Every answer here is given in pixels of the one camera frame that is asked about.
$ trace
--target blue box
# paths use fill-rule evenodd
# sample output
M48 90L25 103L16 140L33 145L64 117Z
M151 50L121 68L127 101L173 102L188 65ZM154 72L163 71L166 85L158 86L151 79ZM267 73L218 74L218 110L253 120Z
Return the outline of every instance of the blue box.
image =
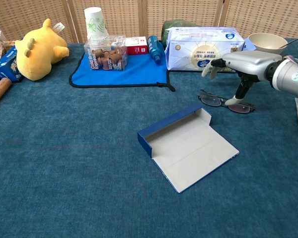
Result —
M13 46L0 59L0 80L9 78L12 82L17 82L23 78L16 65L16 48Z
M210 122L196 104L138 132L138 142L178 193L239 154Z

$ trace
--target paper cup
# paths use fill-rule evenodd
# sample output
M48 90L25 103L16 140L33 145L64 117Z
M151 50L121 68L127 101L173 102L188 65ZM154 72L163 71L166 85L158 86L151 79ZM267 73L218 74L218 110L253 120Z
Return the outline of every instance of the paper cup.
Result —
M87 39L108 36L105 19L100 7L89 7L84 10Z

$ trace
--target green bag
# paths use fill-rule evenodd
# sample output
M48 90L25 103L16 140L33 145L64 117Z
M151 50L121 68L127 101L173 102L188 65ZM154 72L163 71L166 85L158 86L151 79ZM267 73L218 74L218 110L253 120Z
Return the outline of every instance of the green bag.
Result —
M187 27L187 26L198 26L192 22L185 21L182 19L175 19L175 20L169 20L165 21L162 26L162 31L161 31L161 41L163 44L163 47L166 48L167 46L167 39L168 39L168 34L169 34L169 28L170 27Z

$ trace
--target white bowl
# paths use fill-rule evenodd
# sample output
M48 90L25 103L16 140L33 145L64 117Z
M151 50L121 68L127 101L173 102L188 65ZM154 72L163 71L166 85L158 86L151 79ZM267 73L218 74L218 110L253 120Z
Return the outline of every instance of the white bowl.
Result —
M256 47L256 50L274 53L277 55L280 55L287 46L280 49L279 47L288 43L283 37L270 33L253 33L249 35L248 38Z

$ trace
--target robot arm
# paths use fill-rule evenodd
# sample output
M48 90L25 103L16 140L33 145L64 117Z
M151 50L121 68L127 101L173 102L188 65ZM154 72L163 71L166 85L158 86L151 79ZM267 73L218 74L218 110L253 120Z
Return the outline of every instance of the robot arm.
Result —
M261 51L241 51L228 53L221 59L208 63L202 77L210 73L214 78L223 67L234 69L241 78L241 83L232 99L226 105L241 102L253 83L267 81L276 90L286 91L298 96L298 62L292 57Z

